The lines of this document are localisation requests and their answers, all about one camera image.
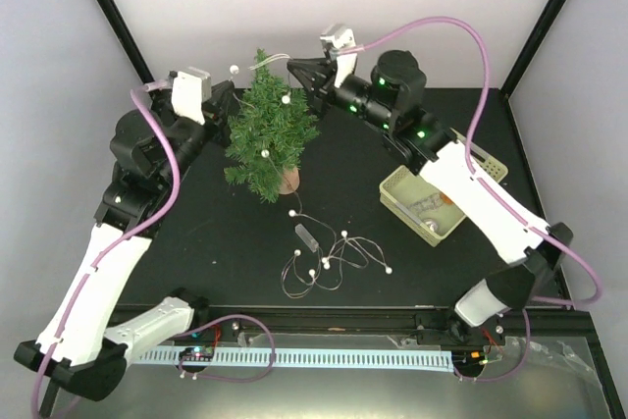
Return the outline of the small green christmas tree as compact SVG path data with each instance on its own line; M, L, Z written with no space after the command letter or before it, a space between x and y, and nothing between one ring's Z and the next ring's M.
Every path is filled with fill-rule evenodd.
M238 100L239 111L228 120L226 156L235 164L225 169L225 178L274 203L288 174L300 168L306 144L319 131L304 90L273 73L270 58L264 49L256 51L250 86Z

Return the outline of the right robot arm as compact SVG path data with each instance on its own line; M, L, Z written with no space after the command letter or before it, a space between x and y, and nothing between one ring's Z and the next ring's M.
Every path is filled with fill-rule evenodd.
M337 106L379 129L390 154L443 192L505 263L456 301L454 313L445 320L452 340L468 343L489 318L524 308L553 276L573 239L572 231L528 211L467 159L469 142L423 109L427 77L410 52L383 53L370 80L358 77L354 65L345 65L341 58L291 59L287 69L315 111Z

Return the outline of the green plastic basket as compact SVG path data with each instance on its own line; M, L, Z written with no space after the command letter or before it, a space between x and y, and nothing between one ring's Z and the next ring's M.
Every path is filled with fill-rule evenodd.
M498 204L477 179L500 183L508 170L499 160L475 145L466 154L460 133L436 153L436 161L387 136L384 143L399 167L380 183L380 201L428 244L438 246L466 219L484 229L496 226L497 216L489 212Z

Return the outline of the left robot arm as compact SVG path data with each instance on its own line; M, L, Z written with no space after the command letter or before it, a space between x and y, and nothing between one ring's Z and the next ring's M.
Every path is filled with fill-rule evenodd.
M175 77L132 91L135 108L116 124L112 181L78 272L48 326L14 354L39 379L85 399L107 397L128 367L162 341L180 334L198 340L210 329L206 299L183 288L117 327L108 325L192 162L209 142L229 144L235 85L203 80L200 95L191 98L182 96L182 88L182 77Z

